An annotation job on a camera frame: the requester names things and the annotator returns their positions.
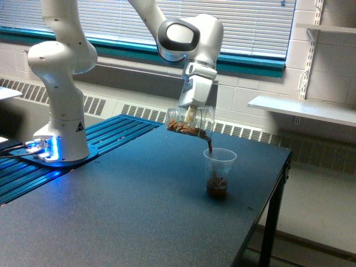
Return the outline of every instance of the robotic arm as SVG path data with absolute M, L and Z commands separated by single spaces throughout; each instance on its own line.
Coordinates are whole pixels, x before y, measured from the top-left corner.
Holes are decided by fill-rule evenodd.
M 224 28 L 213 16 L 166 19 L 155 0 L 128 0 L 154 37 L 160 56 L 171 62 L 186 60 L 179 107 L 188 107 L 186 122 L 204 106 L 216 78 L 216 59 Z
M 37 156 L 46 162 L 72 162 L 89 155 L 83 112 L 83 93 L 72 75 L 94 68 L 97 53 L 86 39 L 79 21 L 77 0 L 41 0 L 42 16 L 56 41 L 30 48 L 28 64 L 43 81 L 50 100 L 50 121 L 34 134 L 46 140 Z

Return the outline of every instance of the window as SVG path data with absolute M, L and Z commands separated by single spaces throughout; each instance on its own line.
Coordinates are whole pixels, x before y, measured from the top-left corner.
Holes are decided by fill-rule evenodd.
M 284 60 L 295 1 L 158 0 L 157 3 L 167 18 L 206 13 L 220 19 L 225 29 L 222 53 Z M 78 6 L 88 37 L 155 44 L 127 0 L 78 0 Z M 3 0 L 0 26 L 50 31 L 42 21 L 39 0 Z

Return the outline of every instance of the white shelf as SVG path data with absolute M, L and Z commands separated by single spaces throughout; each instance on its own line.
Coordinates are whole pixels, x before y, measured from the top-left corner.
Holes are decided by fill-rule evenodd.
M 336 26 L 324 26 L 324 25 L 313 25 L 313 24 L 303 24 L 297 23 L 298 28 L 307 28 L 312 30 L 318 30 L 322 32 L 335 32 L 335 33 L 346 33 L 346 34 L 356 34 L 356 28 L 345 28 Z
M 356 108 L 281 96 L 258 96 L 249 107 L 356 127 Z
M 0 86 L 0 100 L 22 95 L 21 92 Z

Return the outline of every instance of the teal window frame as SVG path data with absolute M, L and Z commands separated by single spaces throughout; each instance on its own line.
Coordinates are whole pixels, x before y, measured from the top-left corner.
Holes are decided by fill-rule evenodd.
M 54 39 L 55 35 L 51 32 L 0 27 L 0 41 L 2 42 L 25 43 L 31 46 Z M 97 52 L 102 55 L 120 56 L 127 60 L 165 63 L 158 55 L 156 46 L 92 37 L 88 37 L 88 40 L 95 46 Z M 218 72 L 282 78 L 285 69 L 285 60 L 220 54 L 217 58 L 216 69 Z

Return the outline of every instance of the clear plastic cup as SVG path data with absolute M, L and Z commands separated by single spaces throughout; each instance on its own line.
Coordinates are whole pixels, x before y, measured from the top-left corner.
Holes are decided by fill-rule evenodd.
M 187 122 L 188 109 L 178 107 L 167 110 L 167 130 L 209 140 L 214 128 L 215 112 L 211 106 L 198 107 L 192 122 Z
M 204 151 L 206 191 L 212 197 L 224 197 L 229 184 L 229 173 L 237 158 L 236 153 L 214 148 Z

